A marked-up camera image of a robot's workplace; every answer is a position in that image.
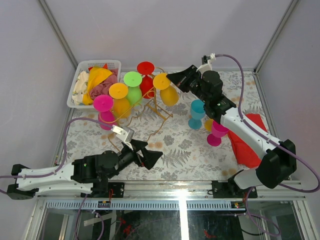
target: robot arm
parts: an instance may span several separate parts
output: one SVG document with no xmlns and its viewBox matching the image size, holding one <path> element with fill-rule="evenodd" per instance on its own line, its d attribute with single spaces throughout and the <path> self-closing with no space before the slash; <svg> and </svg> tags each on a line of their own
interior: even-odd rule
<svg viewBox="0 0 320 240">
<path fill-rule="evenodd" d="M 223 94 L 223 82 L 218 72 L 212 71 L 211 61 L 214 59 L 214 54 L 204 56 L 199 68 L 192 65 L 184 71 L 168 74 L 167 78 L 182 92 L 191 91 L 203 101 L 206 115 L 237 134 L 261 159 L 258 167 L 239 171 L 228 180 L 231 191 L 241 192 L 259 185 L 273 189 L 296 171 L 297 164 L 294 157 L 269 144 L 269 141 L 278 143 L 294 154 L 295 145 L 290 140 L 280 141 L 247 117 L 240 117 L 236 105 Z M 244 120 L 268 140 L 254 132 Z"/>
<path fill-rule="evenodd" d="M 14 200 L 31 199 L 33 196 L 81 196 L 104 198 L 109 196 L 108 179 L 118 175 L 132 162 L 150 170 L 162 156 L 161 151 L 150 151 L 145 141 L 132 139 L 134 131 L 128 127 L 113 126 L 112 131 L 122 141 L 123 148 L 102 154 L 86 156 L 59 166 L 29 169 L 21 164 L 12 167 L 11 175 L 22 176 L 8 186 L 7 195 Z M 24 176 L 45 177 L 25 178 Z"/>
</svg>

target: leaf pattern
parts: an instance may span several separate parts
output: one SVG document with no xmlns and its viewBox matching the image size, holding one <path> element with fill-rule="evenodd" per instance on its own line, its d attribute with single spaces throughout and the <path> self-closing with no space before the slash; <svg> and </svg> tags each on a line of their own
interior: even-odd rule
<svg viewBox="0 0 320 240">
<path fill-rule="evenodd" d="M 223 81 L 224 94 L 239 104 L 241 92 L 241 75 L 238 71 L 219 72 Z M 260 114 L 268 129 L 264 109 L 256 88 L 252 72 L 244 72 L 245 85 L 242 111 L 245 114 Z M 190 115 L 191 102 L 197 99 L 192 93 L 180 92 L 179 101 L 176 105 L 165 106 L 157 91 L 158 104 L 166 109 L 173 117 L 169 117 L 161 131 L 152 136 L 148 141 L 147 149 L 162 151 L 163 155 L 151 170 L 138 167 L 134 163 L 129 165 L 115 180 L 226 180 L 234 171 L 247 169 L 244 165 L 238 165 L 232 150 L 231 142 L 227 136 L 223 137 L 221 145 L 212 147 L 207 143 L 207 136 L 210 134 L 203 124 L 208 119 L 202 119 L 202 128 L 194 130 L 189 128 L 188 120 Z M 131 116 L 138 116 L 143 110 L 143 105 L 149 99 L 142 100 L 142 106 L 136 106 L 131 111 Z M 96 112 L 73 111 L 73 118 L 86 117 L 98 119 Z M 147 140 L 151 133 L 154 133 L 163 119 L 149 108 L 138 118 L 133 119 L 130 128 L 134 130 L 134 139 Z M 116 150 L 108 140 L 111 131 L 100 128 L 99 124 L 91 121 L 75 121 L 70 125 L 67 135 L 67 161 L 81 159 L 85 156 L 101 154 L 105 150 Z M 111 136 L 112 142 L 121 149 L 121 141 Z"/>
</svg>

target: red cloth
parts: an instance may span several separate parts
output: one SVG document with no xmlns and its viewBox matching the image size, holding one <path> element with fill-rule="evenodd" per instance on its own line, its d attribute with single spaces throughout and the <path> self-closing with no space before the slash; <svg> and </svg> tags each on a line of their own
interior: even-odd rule
<svg viewBox="0 0 320 240">
<path fill-rule="evenodd" d="M 261 129 L 267 131 L 259 114 L 249 113 L 246 114 L 246 116 L 252 122 L 257 124 Z M 259 166 L 261 160 L 259 159 L 257 154 L 251 149 L 251 147 L 249 147 L 244 141 L 240 139 L 240 137 L 238 137 L 232 131 L 228 132 L 228 137 L 231 140 L 233 153 L 238 164 L 246 165 L 248 168 L 254 168 Z"/>
</svg>

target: laundry basket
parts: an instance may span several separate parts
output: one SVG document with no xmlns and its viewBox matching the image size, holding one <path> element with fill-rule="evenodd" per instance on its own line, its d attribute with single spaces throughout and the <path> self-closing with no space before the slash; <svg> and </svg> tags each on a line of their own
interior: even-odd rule
<svg viewBox="0 0 320 240">
<path fill-rule="evenodd" d="M 77 78 L 79 74 L 82 71 L 86 71 L 89 73 L 88 68 L 93 67 L 93 66 L 99 66 L 103 67 L 105 64 L 108 65 L 108 69 L 118 69 L 118 75 L 117 75 L 117 81 L 119 82 L 120 80 L 120 73 L 121 73 L 121 62 L 118 60 L 87 60 L 87 61 L 82 61 L 78 64 L 78 67 L 76 68 L 72 85 L 70 88 L 69 96 L 66 101 L 66 104 L 69 108 L 74 108 L 74 109 L 79 109 L 81 111 L 95 111 L 95 108 L 93 105 L 75 105 L 73 99 L 72 99 L 72 94 L 75 88 L 75 84 L 77 82 Z"/>
</svg>

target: white wall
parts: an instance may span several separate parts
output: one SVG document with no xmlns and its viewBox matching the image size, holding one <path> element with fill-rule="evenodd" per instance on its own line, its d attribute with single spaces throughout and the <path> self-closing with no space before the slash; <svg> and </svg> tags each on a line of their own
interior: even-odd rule
<svg viewBox="0 0 320 240">
<path fill-rule="evenodd" d="M 47 0 L 76 59 L 199 66 L 212 52 L 254 68 L 291 0 Z M 237 68 L 219 59 L 215 68 Z"/>
<path fill-rule="evenodd" d="M 0 175 L 17 163 L 49 167 L 75 70 L 36 0 L 1 1 L 0 33 Z M 0 194 L 0 239 L 21 239 L 34 206 Z"/>
<path fill-rule="evenodd" d="M 320 172 L 320 1 L 301 1 L 260 71 L 260 80 L 281 139 L 291 139 L 297 154 Z M 305 189 L 316 186 L 313 174 L 298 165 L 295 177 Z M 309 194 L 320 230 L 320 192 Z"/>
</svg>

